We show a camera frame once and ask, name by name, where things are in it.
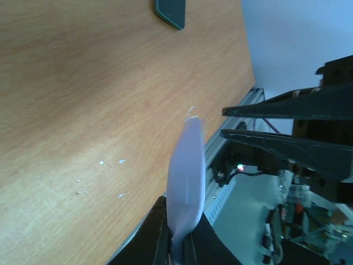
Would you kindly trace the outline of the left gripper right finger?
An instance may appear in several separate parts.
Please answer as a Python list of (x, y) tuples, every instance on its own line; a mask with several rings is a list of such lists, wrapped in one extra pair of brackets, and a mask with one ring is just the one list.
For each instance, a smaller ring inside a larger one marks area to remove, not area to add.
[(196, 228), (183, 240), (183, 264), (242, 265), (219, 239), (204, 213)]

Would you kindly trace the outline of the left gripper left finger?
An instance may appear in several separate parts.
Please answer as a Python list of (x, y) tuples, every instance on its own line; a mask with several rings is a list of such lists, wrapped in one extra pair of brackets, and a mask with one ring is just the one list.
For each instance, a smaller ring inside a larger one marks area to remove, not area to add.
[(109, 264), (168, 264), (169, 227), (166, 197), (159, 197), (131, 241)]

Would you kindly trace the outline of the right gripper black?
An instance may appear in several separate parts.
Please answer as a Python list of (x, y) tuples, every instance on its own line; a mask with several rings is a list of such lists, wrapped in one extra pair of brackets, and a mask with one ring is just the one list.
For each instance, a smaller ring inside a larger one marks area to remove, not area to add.
[(316, 73), (322, 75), (319, 87), (222, 109), (223, 116), (293, 119), (292, 136), (238, 129), (223, 129), (220, 136), (264, 150), (258, 169), (289, 169), (307, 177), (321, 197), (352, 203), (352, 56), (326, 62)]

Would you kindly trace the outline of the lavender phone case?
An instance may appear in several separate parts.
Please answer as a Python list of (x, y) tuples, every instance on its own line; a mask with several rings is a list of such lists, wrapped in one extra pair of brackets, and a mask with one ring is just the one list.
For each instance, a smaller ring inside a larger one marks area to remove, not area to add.
[(198, 225), (205, 202), (205, 145), (202, 122), (188, 119), (170, 158), (167, 180), (167, 223), (170, 257), (183, 264), (183, 241)]

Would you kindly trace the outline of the black phone green edge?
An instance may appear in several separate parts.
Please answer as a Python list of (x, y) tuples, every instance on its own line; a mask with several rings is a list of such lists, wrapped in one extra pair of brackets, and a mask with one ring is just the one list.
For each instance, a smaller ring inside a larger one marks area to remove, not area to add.
[(185, 27), (186, 0), (154, 0), (157, 17), (177, 30)]

